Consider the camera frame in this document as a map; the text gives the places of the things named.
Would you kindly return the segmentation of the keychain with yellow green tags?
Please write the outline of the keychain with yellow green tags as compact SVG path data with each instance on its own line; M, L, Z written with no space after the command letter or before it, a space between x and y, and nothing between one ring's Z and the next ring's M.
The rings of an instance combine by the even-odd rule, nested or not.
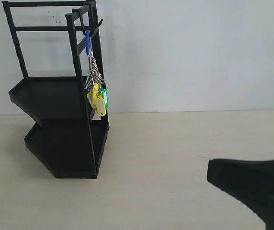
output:
M90 31L85 32L85 40L89 72L84 83L84 89L86 90L86 96L92 109L103 117L106 115L108 108L108 93L107 89L103 86L105 80L99 71L96 58L94 57Z

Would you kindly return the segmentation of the black corner shelf rack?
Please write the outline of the black corner shelf rack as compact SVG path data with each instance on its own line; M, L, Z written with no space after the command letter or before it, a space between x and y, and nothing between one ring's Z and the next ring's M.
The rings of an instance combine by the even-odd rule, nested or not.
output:
M95 179L109 131L108 113L96 110L87 93L107 94L99 28L102 21L93 0L2 2L23 79L10 100L35 124L25 136L26 147L56 178ZM14 7L72 7L65 26L16 26ZM69 35L75 74L35 77L27 72L18 32L65 31Z

